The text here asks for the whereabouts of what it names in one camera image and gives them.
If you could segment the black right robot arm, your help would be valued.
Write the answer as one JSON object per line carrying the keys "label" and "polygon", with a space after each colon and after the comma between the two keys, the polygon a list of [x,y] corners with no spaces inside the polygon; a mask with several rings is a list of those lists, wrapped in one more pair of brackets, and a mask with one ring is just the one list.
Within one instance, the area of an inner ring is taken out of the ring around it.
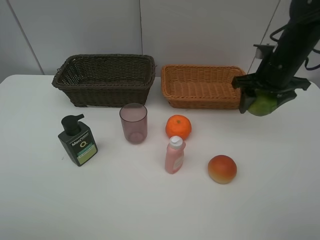
{"label": "black right robot arm", "polygon": [[239,112],[262,117],[297,97],[296,90],[306,91],[311,82],[296,77],[301,66],[308,67],[309,54],[320,40],[320,2],[293,0],[289,7],[289,21],[270,34],[276,44],[257,44],[256,57],[261,59],[255,73],[236,76],[232,87],[240,89]]}

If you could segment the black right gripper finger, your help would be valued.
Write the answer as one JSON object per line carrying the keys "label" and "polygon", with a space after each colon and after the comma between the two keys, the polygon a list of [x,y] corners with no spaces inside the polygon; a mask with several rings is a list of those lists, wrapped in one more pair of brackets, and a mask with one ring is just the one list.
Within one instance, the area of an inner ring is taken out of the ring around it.
{"label": "black right gripper finger", "polygon": [[270,93],[268,96],[270,98],[270,104],[267,114],[269,115],[276,109],[278,109],[280,106],[294,100],[297,97],[297,94],[294,90],[292,90],[284,93]]}
{"label": "black right gripper finger", "polygon": [[240,89],[240,102],[239,112],[244,114],[250,106],[256,101],[256,90],[253,88],[241,88]]}

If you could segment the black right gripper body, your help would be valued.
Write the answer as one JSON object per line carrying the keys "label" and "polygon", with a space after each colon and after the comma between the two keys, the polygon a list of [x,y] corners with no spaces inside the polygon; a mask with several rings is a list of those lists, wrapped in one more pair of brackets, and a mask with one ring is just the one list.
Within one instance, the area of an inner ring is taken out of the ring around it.
{"label": "black right gripper body", "polygon": [[261,59],[255,73],[237,76],[232,80],[233,88],[261,89],[274,93],[286,93],[295,89],[307,90],[311,85],[307,78],[295,74],[303,64],[311,49],[280,43],[273,51]]}

